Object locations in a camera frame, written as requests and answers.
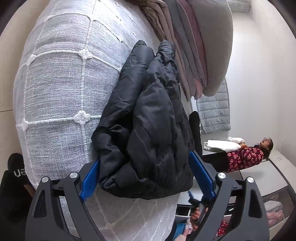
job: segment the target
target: floral blouse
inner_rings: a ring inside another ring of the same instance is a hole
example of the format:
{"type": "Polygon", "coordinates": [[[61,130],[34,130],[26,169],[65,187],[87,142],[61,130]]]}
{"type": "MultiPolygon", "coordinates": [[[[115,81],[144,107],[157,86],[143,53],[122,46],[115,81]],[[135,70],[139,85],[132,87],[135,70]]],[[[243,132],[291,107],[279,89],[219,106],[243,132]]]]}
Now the floral blouse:
{"type": "Polygon", "coordinates": [[[255,147],[243,146],[237,151],[227,153],[229,169],[227,172],[242,170],[258,165],[263,160],[263,152],[255,147]]]}

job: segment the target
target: blue gripper pad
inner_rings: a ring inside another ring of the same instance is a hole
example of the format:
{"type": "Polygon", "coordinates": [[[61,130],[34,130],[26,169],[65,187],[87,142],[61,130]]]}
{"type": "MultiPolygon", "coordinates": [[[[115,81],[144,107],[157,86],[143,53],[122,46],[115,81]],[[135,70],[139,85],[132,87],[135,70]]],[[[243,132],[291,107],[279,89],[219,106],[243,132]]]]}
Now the blue gripper pad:
{"type": "Polygon", "coordinates": [[[87,175],[85,176],[82,184],[81,184],[81,193],[80,193],[80,198],[83,202],[86,201],[87,198],[89,198],[99,180],[99,170],[100,170],[100,160],[96,160],[87,175]]]}
{"type": "Polygon", "coordinates": [[[193,151],[189,153],[188,163],[203,193],[202,198],[206,198],[211,202],[216,197],[213,179],[193,151]]]}

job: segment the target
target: red floral fabric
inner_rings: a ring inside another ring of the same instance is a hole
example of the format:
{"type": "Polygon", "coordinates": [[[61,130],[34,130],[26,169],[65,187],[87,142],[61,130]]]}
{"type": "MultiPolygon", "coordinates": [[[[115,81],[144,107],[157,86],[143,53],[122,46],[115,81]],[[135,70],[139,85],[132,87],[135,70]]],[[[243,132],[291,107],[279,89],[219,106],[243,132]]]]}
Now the red floral fabric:
{"type": "Polygon", "coordinates": [[[218,237],[225,234],[227,227],[228,227],[228,223],[226,223],[224,220],[222,220],[219,230],[217,232],[218,237]]]}
{"type": "Polygon", "coordinates": [[[258,148],[246,146],[237,151],[228,152],[227,158],[228,172],[234,172],[258,165],[263,160],[263,152],[258,148]]]}

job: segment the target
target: gray quilted blanket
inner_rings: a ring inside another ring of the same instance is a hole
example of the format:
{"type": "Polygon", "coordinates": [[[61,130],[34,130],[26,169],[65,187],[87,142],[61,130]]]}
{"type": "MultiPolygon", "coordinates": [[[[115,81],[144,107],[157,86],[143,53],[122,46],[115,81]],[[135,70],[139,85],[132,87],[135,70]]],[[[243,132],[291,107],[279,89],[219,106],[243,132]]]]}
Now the gray quilted blanket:
{"type": "Polygon", "coordinates": [[[226,79],[212,97],[202,95],[196,100],[201,134],[230,130],[229,96],[226,79]]]}

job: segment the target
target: woman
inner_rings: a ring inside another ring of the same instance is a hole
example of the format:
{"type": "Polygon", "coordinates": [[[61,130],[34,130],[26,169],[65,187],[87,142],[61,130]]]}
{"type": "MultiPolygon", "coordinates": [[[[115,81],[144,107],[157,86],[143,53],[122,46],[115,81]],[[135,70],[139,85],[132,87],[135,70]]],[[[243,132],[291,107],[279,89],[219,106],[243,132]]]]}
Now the woman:
{"type": "Polygon", "coordinates": [[[269,157],[274,146],[271,138],[264,138],[254,147],[248,147],[244,143],[240,145],[241,148],[237,151],[203,155],[202,160],[212,164],[217,172],[234,172],[258,165],[263,159],[269,157]]]}

